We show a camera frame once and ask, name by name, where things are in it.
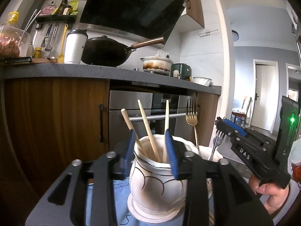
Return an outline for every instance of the blue cloth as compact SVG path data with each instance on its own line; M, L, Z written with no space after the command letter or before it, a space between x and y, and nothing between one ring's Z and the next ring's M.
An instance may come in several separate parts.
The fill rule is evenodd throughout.
M150 224L143 223L135 219L128 210L127 200L131 193L129 186L129 179L124 181L114 180L114 198L115 198L115 208L116 217L118 225L126 226L149 226ZM86 225L90 226L90 215L91 215L91 198L92 198L93 185L88 186L87 201L86 201ZM209 200L210 211L213 212L213 199ZM183 224L184 208L175 216L172 220L156 224L157 226L181 226Z

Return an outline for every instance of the human hand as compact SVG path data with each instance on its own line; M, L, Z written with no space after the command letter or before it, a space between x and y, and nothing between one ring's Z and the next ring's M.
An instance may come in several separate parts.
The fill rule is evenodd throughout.
M259 186L259 184L260 180L252 174L249 180L249 186L255 194L260 193L263 195L270 195L270 198L264 204L264 207L267 209L270 215L277 212L288 197L290 190L289 186L287 186L285 189L282 189L272 182L262 186Z

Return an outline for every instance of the white saucer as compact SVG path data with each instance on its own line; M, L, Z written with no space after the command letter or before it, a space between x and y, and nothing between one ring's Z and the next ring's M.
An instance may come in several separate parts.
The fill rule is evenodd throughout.
M151 215L148 214L144 211L142 211L136 204L136 202L134 201L132 194L130 194L128 196L128 210L130 211L130 213L132 214L132 216L144 223L148 223L148 224L158 224L158 223L164 223L167 222L171 219L173 219L181 210L181 208L183 207L183 205L180 205L179 207L175 208L170 214L168 215Z

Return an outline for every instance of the metal bolt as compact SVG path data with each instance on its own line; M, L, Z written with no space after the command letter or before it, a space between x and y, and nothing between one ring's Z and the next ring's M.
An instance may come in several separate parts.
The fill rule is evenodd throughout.
M229 164L229 161L228 161L227 159L224 159L224 158L223 158L223 159L220 159L220 160L219 160L219 163L222 164L222 165L228 165L228 164Z
M116 156L116 152L110 151L106 154L107 158L114 158Z
M195 154L192 151L186 151L184 155L185 157L193 157Z
M77 167L77 166L79 166L81 163L82 163L81 160L76 159L76 160L74 160L74 161L72 162L72 165L75 166L75 167Z

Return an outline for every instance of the wooden chair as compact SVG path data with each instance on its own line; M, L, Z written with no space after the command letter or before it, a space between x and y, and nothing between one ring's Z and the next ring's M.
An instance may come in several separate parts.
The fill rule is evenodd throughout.
M233 123L235 123L237 117L240 118L239 119L239 126L240 127L241 127L241 121L242 121L241 118L244 118L243 119L243 126L245 126L245 124L246 124L246 117L248 115L248 111L249 111L249 108L250 108L250 105L251 105L251 101L252 101L252 98L250 97L249 102L246 103L247 98L248 98L247 96L244 97L244 99L243 99L243 105L242 105L241 109L236 109L235 111L233 111L234 109L232 109L232 113L231 113L230 120L232 119L232 115L234 115L234 121L233 121Z

